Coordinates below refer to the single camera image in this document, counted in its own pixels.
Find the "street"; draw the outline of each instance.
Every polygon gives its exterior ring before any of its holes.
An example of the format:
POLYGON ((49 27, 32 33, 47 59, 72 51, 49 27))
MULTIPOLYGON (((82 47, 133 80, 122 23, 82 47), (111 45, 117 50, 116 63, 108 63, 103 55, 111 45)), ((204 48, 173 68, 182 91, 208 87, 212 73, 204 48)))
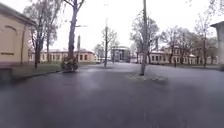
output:
POLYGON ((0 89, 1 128, 223 128, 224 73, 140 65, 84 66, 0 89))

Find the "branch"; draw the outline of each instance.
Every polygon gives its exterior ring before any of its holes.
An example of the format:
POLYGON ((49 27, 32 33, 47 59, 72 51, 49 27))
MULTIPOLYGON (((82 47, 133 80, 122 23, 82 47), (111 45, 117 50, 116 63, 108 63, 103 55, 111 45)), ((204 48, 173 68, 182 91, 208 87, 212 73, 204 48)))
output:
POLYGON ((83 3, 85 2, 85 0, 82 0, 79 4, 78 4, 78 10, 77 12, 79 11, 79 9, 82 7, 83 3))
POLYGON ((64 0, 67 4, 71 5, 72 7, 74 7, 74 5, 72 3, 70 3, 68 0, 64 0))

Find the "pole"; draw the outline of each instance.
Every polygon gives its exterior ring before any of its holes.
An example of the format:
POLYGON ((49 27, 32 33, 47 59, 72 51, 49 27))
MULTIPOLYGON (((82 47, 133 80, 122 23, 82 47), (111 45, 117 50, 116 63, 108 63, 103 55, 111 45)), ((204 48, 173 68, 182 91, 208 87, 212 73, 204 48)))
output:
POLYGON ((145 75, 145 66, 146 66, 146 55, 147 55, 147 42, 148 42, 148 28, 147 28, 147 11, 146 11, 146 0, 143 0, 143 21, 144 21, 144 37, 143 37, 143 58, 141 64, 140 76, 145 75))
POLYGON ((76 54, 76 62, 79 62, 79 50, 80 50, 80 43, 81 43, 81 37, 78 36, 78 43, 77 43, 77 54, 76 54))
POLYGON ((104 59, 104 67, 107 67, 107 49, 108 49, 108 40, 107 40, 107 32, 108 27, 105 27, 105 59, 104 59))

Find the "curb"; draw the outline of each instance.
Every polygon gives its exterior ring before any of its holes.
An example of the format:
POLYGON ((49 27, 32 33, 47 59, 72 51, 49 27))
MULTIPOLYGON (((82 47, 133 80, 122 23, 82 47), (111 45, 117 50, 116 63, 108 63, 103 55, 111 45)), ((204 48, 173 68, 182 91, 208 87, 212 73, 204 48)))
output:
POLYGON ((29 78, 32 78, 32 77, 36 77, 36 76, 43 76, 43 75, 48 75, 48 74, 53 74, 53 73, 58 73, 58 72, 61 72, 61 71, 52 71, 52 72, 46 72, 46 73, 40 73, 40 74, 34 74, 34 75, 27 75, 27 76, 22 76, 22 77, 13 77, 12 78, 12 82, 18 82, 18 81, 22 81, 22 80, 27 80, 29 78))

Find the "low building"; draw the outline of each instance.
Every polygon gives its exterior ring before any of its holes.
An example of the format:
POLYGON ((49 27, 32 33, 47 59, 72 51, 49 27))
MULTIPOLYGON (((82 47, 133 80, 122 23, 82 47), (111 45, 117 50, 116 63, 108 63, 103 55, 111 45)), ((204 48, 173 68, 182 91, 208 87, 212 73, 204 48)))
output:
MULTIPOLYGON (((78 52, 78 62, 80 63, 94 63, 96 62, 96 56, 93 52, 87 51, 85 49, 82 49, 78 52)), ((61 62, 63 58, 68 56, 68 51, 60 51, 60 50, 51 50, 49 52, 49 60, 51 62, 61 62)), ((35 61, 35 54, 32 53, 29 56, 29 61, 34 62, 35 61)), ((40 62, 47 62, 47 52, 43 51, 40 54, 40 62)))
MULTIPOLYGON (((139 53, 138 54, 138 62, 141 63, 143 59, 143 54, 139 53)), ((158 50, 158 51, 152 51, 150 53, 150 57, 147 56, 147 63, 151 64, 168 64, 170 63, 171 57, 171 49, 170 48, 164 48, 163 50, 158 50)), ((181 56, 180 54, 180 49, 178 47, 174 48, 172 57, 171 57, 171 63, 181 63, 181 59, 183 64, 197 64, 197 58, 195 55, 190 54, 184 54, 181 56)))
POLYGON ((114 62, 130 62, 130 49, 125 46, 114 47, 111 50, 111 60, 114 62))
POLYGON ((0 68, 28 62, 28 37, 35 22, 0 3, 0 68))

